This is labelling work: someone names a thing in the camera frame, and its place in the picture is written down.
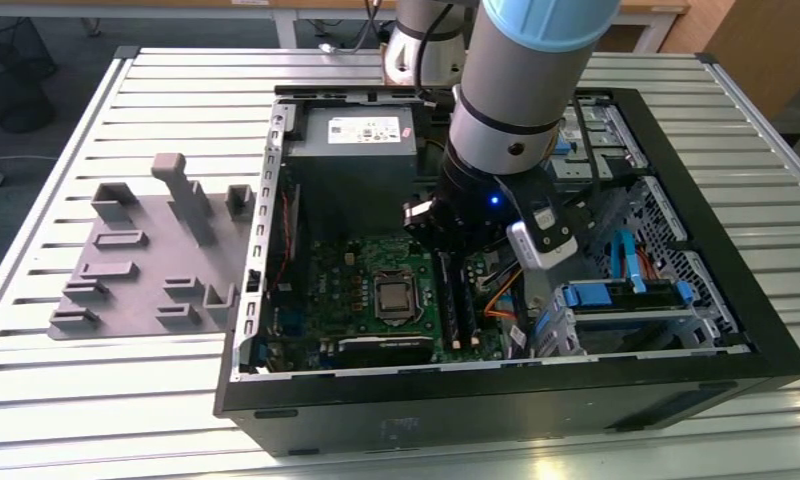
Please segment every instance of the screw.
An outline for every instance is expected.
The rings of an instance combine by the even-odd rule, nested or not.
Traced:
[[[522,155],[524,152],[524,143],[514,143],[510,147],[507,147],[507,153],[511,155]]]

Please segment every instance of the aluminum table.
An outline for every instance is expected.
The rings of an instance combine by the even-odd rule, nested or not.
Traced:
[[[0,478],[800,478],[800,381],[663,431],[273,459],[211,414],[221,334],[48,338],[99,183],[164,193],[152,157],[180,151],[205,192],[256,185],[275,85],[382,84],[382,72],[376,51],[144,49],[113,60],[0,268]],[[583,78],[642,90],[800,345],[799,158],[692,56],[596,55]]]

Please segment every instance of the cpu socket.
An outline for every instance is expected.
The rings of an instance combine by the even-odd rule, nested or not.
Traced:
[[[416,318],[415,277],[404,270],[383,270],[374,279],[376,318],[399,327]]]

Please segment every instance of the power supply label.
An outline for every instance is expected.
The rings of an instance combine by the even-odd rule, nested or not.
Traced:
[[[400,143],[400,119],[335,117],[330,120],[330,143]]]

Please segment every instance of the black trash bin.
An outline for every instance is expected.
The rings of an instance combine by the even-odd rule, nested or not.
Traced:
[[[0,17],[0,45],[15,48],[39,80],[53,75],[56,63],[32,19]]]
[[[11,46],[0,45],[0,127],[31,132],[51,123],[55,114],[29,64]]]

